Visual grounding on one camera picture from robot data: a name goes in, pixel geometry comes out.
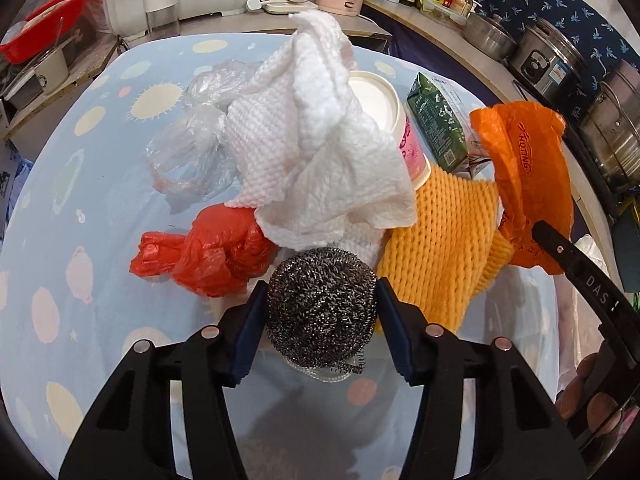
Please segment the steel rice cooker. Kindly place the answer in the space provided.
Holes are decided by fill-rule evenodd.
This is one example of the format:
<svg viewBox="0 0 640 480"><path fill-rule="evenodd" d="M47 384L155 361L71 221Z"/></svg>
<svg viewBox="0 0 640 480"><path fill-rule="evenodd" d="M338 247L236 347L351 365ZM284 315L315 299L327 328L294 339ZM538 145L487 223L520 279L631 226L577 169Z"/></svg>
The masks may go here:
<svg viewBox="0 0 640 480"><path fill-rule="evenodd" d="M586 62L574 44L544 18L525 26L508 57L509 70L539 102L579 122L591 102L582 84Z"/></svg>

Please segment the blue patterned wall cloth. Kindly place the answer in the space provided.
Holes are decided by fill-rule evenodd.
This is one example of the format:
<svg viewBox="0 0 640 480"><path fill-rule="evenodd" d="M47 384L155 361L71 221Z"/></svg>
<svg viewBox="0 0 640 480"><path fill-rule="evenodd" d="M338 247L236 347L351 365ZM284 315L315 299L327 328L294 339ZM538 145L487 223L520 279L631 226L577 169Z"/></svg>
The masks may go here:
<svg viewBox="0 0 640 480"><path fill-rule="evenodd" d="M586 61L582 81L589 90L597 87L621 60L639 67L639 53L596 9L584 0L474 0L480 13L498 15L504 28L521 39L525 27L543 18L570 40Z"/></svg>

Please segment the large steel steamer pot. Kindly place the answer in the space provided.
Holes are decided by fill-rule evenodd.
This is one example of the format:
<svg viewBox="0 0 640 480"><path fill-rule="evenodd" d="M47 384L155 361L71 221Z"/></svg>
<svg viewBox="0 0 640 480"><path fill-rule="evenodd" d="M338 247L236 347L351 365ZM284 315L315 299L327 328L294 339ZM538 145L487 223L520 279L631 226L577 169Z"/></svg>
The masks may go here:
<svg viewBox="0 0 640 480"><path fill-rule="evenodd" d="M599 91L579 134L613 193L639 185L639 71L619 60Z"/></svg>

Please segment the dark teal basin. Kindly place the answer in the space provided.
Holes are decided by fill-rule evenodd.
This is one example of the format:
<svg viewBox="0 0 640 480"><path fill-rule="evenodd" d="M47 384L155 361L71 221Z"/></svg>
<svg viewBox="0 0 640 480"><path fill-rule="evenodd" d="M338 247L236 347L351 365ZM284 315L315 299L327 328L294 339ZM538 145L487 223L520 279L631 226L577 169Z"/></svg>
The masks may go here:
<svg viewBox="0 0 640 480"><path fill-rule="evenodd" d="M630 203L612 227L618 273L625 292L640 288L640 231L637 204Z"/></svg>

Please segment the white plug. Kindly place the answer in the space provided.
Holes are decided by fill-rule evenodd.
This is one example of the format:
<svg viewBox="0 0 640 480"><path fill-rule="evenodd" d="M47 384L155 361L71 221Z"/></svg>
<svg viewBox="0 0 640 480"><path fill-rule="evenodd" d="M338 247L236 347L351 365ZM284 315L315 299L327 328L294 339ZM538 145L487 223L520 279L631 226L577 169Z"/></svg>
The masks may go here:
<svg viewBox="0 0 640 480"><path fill-rule="evenodd" d="M262 10L262 0L247 0L245 3L247 12L257 12Z"/></svg>

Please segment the trash bin with white liner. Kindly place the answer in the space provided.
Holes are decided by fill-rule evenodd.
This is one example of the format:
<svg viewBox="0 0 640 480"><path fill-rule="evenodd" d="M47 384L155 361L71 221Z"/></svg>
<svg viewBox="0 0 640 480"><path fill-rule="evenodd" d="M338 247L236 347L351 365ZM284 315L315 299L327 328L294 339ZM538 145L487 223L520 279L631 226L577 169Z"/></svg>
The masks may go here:
<svg viewBox="0 0 640 480"><path fill-rule="evenodd" d="M599 332L600 318L590 306L589 294L585 295L588 275L583 275L579 281L576 285L566 273L554 279L559 315L560 390L577 375L579 363L597 352L603 341Z"/></svg>

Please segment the pink paper cup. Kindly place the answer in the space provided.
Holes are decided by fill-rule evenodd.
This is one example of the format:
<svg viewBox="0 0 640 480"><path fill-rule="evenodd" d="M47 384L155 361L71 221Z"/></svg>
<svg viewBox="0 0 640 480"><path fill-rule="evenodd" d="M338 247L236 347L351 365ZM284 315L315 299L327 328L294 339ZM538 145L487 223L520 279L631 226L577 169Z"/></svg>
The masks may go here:
<svg viewBox="0 0 640 480"><path fill-rule="evenodd" d="M431 175L431 165L395 88L382 76L365 70L352 70L348 83L362 110L378 128L393 135L414 189L422 188Z"/></svg>

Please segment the red plastic bag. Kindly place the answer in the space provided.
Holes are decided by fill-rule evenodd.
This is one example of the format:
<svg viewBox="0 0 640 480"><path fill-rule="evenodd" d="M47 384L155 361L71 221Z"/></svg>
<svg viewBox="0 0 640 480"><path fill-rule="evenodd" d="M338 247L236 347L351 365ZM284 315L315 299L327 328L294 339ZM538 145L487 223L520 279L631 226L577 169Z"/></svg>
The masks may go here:
<svg viewBox="0 0 640 480"><path fill-rule="evenodd" d="M218 204L202 209L186 234L143 233L129 272L139 278L167 275L189 292L218 298L245 292L277 251L253 208Z"/></svg>

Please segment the steel wool scrubber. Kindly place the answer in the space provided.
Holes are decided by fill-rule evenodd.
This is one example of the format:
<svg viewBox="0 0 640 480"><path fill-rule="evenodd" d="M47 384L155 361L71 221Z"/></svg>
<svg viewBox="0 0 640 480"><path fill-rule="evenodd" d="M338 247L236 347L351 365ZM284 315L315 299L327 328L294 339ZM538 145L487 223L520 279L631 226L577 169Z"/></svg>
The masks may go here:
<svg viewBox="0 0 640 480"><path fill-rule="evenodd" d="M283 260L268 284L266 333L285 362L320 382L363 372L376 320L373 271L337 247Z"/></svg>

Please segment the clear plastic bag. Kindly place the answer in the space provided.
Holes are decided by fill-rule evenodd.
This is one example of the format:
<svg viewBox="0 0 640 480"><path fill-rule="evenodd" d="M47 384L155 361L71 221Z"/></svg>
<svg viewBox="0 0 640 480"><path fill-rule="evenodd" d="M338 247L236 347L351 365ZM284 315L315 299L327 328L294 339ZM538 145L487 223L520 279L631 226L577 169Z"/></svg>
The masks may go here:
<svg viewBox="0 0 640 480"><path fill-rule="evenodd" d="M146 168L156 192L200 202L232 185L239 171L226 148L227 113L259 66L227 60L195 75L182 114L146 147Z"/></svg>

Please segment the orange plastic bag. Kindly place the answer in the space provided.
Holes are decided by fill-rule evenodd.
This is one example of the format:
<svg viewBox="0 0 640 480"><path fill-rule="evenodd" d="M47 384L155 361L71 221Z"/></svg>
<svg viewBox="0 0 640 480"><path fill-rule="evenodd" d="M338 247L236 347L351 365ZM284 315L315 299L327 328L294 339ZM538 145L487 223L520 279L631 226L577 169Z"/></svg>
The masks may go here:
<svg viewBox="0 0 640 480"><path fill-rule="evenodd" d="M563 117L538 103L518 101L473 110L470 123L494 165L503 206L498 231L514 248L511 263L561 274L560 266L534 242L532 229L544 221L565 237L572 230Z"/></svg>

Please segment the small steel pot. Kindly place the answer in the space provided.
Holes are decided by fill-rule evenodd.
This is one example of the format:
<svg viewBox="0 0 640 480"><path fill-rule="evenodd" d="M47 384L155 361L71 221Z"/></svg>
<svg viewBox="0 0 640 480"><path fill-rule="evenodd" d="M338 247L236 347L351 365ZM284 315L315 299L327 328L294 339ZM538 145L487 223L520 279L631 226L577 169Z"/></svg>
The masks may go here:
<svg viewBox="0 0 640 480"><path fill-rule="evenodd" d="M501 25L501 18L488 18L478 13L469 15L462 37L497 62L504 61L516 48L516 41Z"/></svg>

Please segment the orange foam fruit net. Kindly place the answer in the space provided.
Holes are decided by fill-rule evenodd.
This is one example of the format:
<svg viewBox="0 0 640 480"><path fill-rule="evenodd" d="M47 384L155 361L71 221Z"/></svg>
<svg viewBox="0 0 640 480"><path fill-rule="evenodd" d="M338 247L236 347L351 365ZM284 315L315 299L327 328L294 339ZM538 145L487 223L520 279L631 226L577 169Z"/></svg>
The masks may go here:
<svg viewBox="0 0 640 480"><path fill-rule="evenodd" d="M428 322L456 332L514 255L498 229L499 205L494 182L434 168L416 191L416 223L390 232L376 274Z"/></svg>

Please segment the green drink carton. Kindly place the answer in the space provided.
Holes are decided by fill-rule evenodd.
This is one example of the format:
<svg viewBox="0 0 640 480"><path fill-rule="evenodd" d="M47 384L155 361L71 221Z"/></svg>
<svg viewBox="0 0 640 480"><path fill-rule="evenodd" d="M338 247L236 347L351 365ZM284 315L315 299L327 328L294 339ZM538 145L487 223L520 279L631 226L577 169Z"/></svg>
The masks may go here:
<svg viewBox="0 0 640 480"><path fill-rule="evenodd" d="M455 176L474 179L490 163L471 125L485 104L461 84L437 74L417 73L406 104L435 162Z"/></svg>

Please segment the white paper towel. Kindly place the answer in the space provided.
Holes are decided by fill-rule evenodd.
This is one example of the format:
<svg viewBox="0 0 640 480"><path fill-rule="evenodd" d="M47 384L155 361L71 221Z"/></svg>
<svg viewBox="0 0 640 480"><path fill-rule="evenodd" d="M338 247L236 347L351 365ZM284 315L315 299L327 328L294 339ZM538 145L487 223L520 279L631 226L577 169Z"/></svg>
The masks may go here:
<svg viewBox="0 0 640 480"><path fill-rule="evenodd" d="M399 143L349 85L352 44L326 12L292 19L296 32L228 107L222 142L241 174L228 206L253 209L265 237L295 250L336 244L351 226L412 226Z"/></svg>

